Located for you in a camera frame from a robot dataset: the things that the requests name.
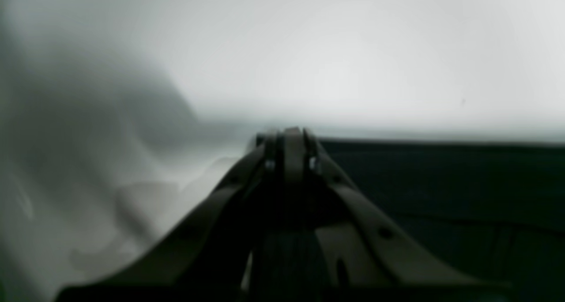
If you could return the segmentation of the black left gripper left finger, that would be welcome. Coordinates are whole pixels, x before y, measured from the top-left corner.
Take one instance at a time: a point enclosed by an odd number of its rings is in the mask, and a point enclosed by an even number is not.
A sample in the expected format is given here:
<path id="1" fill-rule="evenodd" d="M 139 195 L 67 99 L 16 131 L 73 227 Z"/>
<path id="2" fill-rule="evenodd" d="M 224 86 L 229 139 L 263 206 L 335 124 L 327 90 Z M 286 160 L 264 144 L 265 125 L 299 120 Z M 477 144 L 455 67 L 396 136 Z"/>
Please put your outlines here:
<path id="1" fill-rule="evenodd" d="M 205 200 L 116 274 L 57 302 L 238 302 L 249 254 L 294 224 L 294 129 L 258 138 Z"/>

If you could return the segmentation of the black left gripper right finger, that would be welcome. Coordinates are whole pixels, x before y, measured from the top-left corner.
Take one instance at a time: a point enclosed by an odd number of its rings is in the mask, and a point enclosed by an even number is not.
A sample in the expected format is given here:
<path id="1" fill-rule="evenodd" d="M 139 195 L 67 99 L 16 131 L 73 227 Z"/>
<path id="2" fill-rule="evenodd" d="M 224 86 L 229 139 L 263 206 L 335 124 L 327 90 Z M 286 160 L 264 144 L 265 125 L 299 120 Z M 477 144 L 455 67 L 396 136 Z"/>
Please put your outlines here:
<path id="1" fill-rule="evenodd" d="M 325 258 L 325 302 L 512 301 L 508 285 L 458 271 L 418 244 L 301 128 L 294 128 L 294 210 Z"/>

